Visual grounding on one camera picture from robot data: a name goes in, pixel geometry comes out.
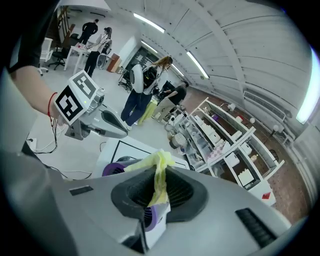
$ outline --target ceiling light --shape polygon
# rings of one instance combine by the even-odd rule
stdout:
[[[150,20],[148,20],[148,19],[146,19],[146,18],[144,18],[144,17],[142,17],[142,16],[140,16],[140,15],[138,15],[138,14],[136,14],[136,13],[134,13],[133,16],[136,17],[136,18],[138,18],[139,20],[142,20],[142,21],[145,22],[145,23],[148,23],[148,24],[151,25],[152,27],[154,27],[154,28],[156,28],[157,30],[159,30],[161,33],[164,33],[164,32],[165,32],[165,30],[164,30],[162,27],[158,26],[157,24],[153,23],[152,21],[150,21]]]
[[[174,67],[175,70],[178,71],[179,74],[184,77],[184,74],[182,74],[182,72],[179,69],[177,69],[177,67],[175,65],[172,64],[171,66]]]
[[[187,55],[190,57],[190,59],[196,64],[196,66],[198,67],[198,69],[200,69],[200,71],[201,71],[201,73],[203,74],[203,76],[204,76],[206,79],[208,79],[208,78],[209,78],[208,74],[206,73],[206,71],[204,70],[204,68],[200,65],[200,63],[196,60],[196,58],[192,55],[192,53],[191,53],[190,51],[188,51],[186,54],[187,54]]]
[[[155,49],[153,49],[149,44],[146,44],[144,41],[141,41],[146,47],[149,47],[152,51],[154,51],[156,54],[158,53]]]
[[[320,97],[320,62],[313,49],[311,49],[311,54],[312,69],[309,86],[302,106],[295,117],[303,125],[314,111]]]

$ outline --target air conditioner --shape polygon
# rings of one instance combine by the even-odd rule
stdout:
[[[273,130],[274,125],[279,127],[279,133],[284,130],[282,123],[286,118],[286,114],[281,109],[251,92],[245,91],[243,96],[246,110],[270,131]]]

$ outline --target long hair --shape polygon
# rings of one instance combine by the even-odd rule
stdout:
[[[112,28],[108,26],[105,30],[106,30],[106,32],[107,32],[107,34],[108,34],[108,37],[107,37],[107,38],[108,38],[108,39],[111,39]]]
[[[164,70],[167,66],[170,67],[173,62],[174,60],[170,56],[165,56],[152,64],[161,67],[162,70]]]

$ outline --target white table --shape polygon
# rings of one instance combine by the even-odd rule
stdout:
[[[79,63],[81,63],[81,59],[82,59],[82,56],[85,55],[85,54],[88,54],[90,53],[91,51],[90,50],[87,50],[87,49],[84,49],[84,48],[79,48],[79,47],[75,47],[75,46],[71,46],[71,49],[68,53],[68,56],[66,58],[66,61],[65,61],[65,65],[64,65],[64,71],[67,70],[67,66],[68,66],[68,63],[69,63],[69,60],[70,60],[70,56],[71,56],[71,53],[75,51],[77,53],[79,53],[79,57],[76,61],[76,64],[75,64],[75,67],[74,67],[74,70],[73,70],[73,75],[75,75],[77,73],[77,70],[78,70],[78,66],[79,66]]]
[[[101,177],[107,164],[116,162],[121,157],[143,159],[158,150],[159,148],[153,148],[129,136],[123,139],[109,138],[101,151],[91,177]],[[186,160],[175,156],[172,156],[172,159],[175,161],[174,166],[190,170]]]

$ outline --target red label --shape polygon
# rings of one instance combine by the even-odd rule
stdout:
[[[262,195],[262,199],[269,199],[271,195],[271,192],[265,193]]]

